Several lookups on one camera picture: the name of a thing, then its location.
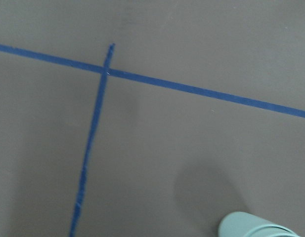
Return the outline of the green cup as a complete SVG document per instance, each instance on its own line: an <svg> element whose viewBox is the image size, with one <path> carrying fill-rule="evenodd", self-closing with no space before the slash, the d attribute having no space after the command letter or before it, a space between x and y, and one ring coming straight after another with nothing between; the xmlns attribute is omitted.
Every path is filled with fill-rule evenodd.
<svg viewBox="0 0 305 237"><path fill-rule="evenodd" d="M283 226L264 225L249 231L246 237L298 237L299 235Z"/></svg>
<svg viewBox="0 0 305 237"><path fill-rule="evenodd" d="M276 225L273 222L246 212L232 212L221 220L218 226L219 237L245 237L261 228Z"/></svg>

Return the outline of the brown paper table cover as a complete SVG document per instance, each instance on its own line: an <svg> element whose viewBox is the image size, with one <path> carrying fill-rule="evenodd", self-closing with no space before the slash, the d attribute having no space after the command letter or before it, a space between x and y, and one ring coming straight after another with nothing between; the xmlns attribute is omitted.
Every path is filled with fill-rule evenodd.
<svg viewBox="0 0 305 237"><path fill-rule="evenodd" d="M0 0L0 44L305 111L305 0ZM100 74L0 51L0 237L69 234ZM78 237L305 237L305 118L109 77Z"/></svg>

